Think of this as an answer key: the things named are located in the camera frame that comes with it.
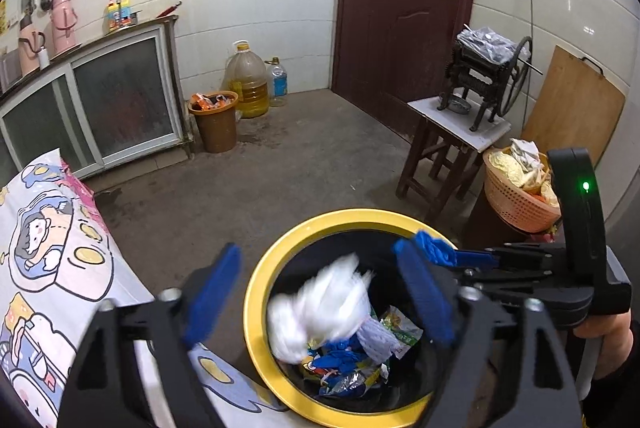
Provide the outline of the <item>person's right hand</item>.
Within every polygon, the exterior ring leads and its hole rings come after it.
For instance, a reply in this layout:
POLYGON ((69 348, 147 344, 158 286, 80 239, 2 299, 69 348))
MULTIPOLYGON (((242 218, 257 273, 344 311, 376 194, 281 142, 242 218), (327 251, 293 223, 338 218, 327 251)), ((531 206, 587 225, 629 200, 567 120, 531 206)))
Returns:
POLYGON ((590 316, 574 329, 579 338, 602 341, 594 379, 605 378, 625 363, 634 345, 630 326, 631 310, 628 310, 618 315, 590 316))

